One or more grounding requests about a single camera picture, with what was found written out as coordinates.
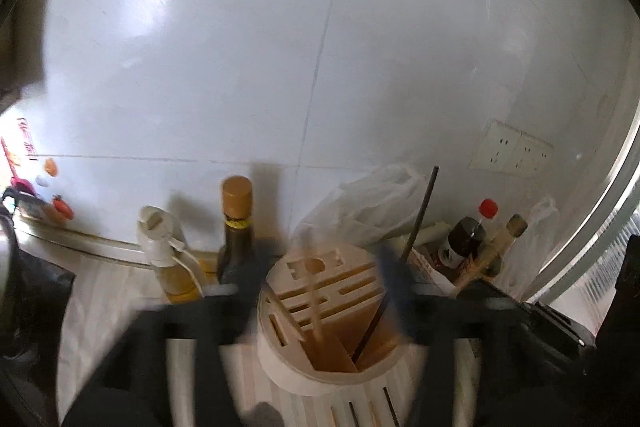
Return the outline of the striped cat table mat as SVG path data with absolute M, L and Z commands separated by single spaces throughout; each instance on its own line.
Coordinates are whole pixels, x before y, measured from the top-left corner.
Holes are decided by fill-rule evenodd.
M 148 268 L 82 256 L 73 270 L 76 277 L 58 351 L 56 408 L 61 417 L 134 314 L 164 301 Z M 409 412 L 426 354 L 425 348 L 409 345 L 405 356 L 385 375 L 320 397 L 305 397 L 284 390 L 267 376 L 253 334 L 221 351 L 232 397 L 247 426 L 332 426 L 330 407 L 336 410 L 340 426 L 353 426 L 349 401 L 354 403 L 360 426 L 371 426 L 369 401 L 381 426 L 393 426 L 383 386 L 390 392 L 401 423 Z

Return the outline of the left wall socket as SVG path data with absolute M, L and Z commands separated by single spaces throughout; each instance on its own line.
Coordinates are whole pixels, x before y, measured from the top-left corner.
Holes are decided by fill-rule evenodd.
M 470 168 L 489 172 L 503 172 L 515 150 L 522 132 L 499 121 L 491 121 L 478 143 Z

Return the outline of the plastic bag with red item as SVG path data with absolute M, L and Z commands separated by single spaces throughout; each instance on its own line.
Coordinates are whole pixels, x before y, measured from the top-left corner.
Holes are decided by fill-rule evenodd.
M 525 291 L 549 258 L 554 246 L 560 212 L 555 199 L 544 197 L 530 210 L 528 228 L 517 239 L 506 257 L 495 285 L 516 301 L 522 301 Z

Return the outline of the wall socket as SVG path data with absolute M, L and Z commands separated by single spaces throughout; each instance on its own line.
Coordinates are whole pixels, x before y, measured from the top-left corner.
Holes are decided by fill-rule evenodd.
M 522 132 L 499 121 L 491 121 L 478 143 L 470 168 L 489 172 L 503 172 L 515 150 Z
M 553 147 L 546 142 L 535 142 L 532 145 L 532 173 L 537 176 L 547 166 L 553 154 Z
M 515 148 L 504 166 L 504 172 L 510 176 L 520 176 L 530 178 L 532 173 L 532 145 L 538 140 L 522 134 Z

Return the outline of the black cap sauce bottle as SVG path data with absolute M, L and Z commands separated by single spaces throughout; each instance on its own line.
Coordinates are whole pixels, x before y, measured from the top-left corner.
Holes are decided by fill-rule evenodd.
M 506 253 L 527 228 L 527 221 L 518 213 L 514 213 L 503 228 L 491 239 L 484 239 L 475 253 L 462 262 L 454 286 L 462 289 L 474 280 L 481 279 L 489 283 L 495 280 L 502 270 Z

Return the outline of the glass oil dispenser bottle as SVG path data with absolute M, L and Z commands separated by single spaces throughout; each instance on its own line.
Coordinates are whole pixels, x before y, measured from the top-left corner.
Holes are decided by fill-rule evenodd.
M 190 303 L 205 296 L 208 278 L 191 253 L 174 215 L 154 206 L 142 207 L 137 239 L 171 303 Z

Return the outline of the red cap sauce bottle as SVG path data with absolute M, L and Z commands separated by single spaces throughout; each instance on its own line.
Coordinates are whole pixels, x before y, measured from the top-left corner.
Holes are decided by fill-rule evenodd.
M 483 199 L 473 216 L 462 218 L 449 231 L 438 248 L 437 260 L 448 269 L 459 269 L 466 259 L 477 253 L 495 224 L 498 210 L 493 199 Z

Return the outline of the right wall socket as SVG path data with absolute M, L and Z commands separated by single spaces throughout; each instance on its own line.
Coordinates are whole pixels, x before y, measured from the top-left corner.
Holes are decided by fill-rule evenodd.
M 537 176 L 547 166 L 553 154 L 553 147 L 546 142 L 535 142 L 532 145 L 532 173 Z

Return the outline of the steel wok with lid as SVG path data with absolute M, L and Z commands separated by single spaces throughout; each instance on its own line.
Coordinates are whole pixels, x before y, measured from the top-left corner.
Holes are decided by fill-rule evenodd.
M 18 246 L 14 222 L 13 210 L 4 205 L 9 198 L 16 199 L 18 192 L 12 186 L 7 187 L 1 196 L 1 348 L 4 349 L 13 343 L 16 329 L 15 306 L 18 276 Z

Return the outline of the dark soy sauce bottle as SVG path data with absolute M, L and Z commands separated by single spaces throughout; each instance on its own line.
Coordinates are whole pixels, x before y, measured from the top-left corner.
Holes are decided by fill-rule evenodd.
M 255 258 L 253 233 L 253 184 L 246 176 L 229 176 L 221 183 L 224 215 L 224 247 L 221 248 L 217 277 L 230 283 L 239 267 Z

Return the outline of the black induction cooktop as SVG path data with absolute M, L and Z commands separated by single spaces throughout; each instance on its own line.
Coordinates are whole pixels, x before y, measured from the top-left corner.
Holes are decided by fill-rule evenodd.
M 75 275 L 20 251 L 11 330 L 1 337 L 1 424 L 57 426 L 62 322 Z

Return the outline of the cream utensil holder block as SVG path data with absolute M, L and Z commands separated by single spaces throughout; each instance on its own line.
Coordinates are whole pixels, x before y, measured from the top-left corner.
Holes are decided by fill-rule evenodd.
M 302 251 L 289 251 L 268 273 L 257 306 L 257 354 L 267 376 L 288 392 L 315 397 L 388 373 L 407 352 L 390 312 L 352 358 L 384 295 L 373 255 L 352 245 L 322 245 L 314 251 L 312 271 L 320 347 L 312 335 Z

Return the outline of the middle wall socket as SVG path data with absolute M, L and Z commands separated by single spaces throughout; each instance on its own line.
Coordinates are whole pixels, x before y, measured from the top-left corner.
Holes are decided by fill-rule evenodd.
M 504 172 L 510 176 L 520 176 L 530 178 L 532 173 L 532 145 L 538 140 L 522 134 L 515 148 L 504 166 Z

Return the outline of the white plastic bag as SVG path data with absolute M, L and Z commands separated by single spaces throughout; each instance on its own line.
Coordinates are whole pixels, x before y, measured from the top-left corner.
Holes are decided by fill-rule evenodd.
M 308 232 L 317 244 L 368 246 L 405 232 L 416 221 L 427 183 L 406 164 L 388 165 L 343 183 L 298 222 L 291 239 Z

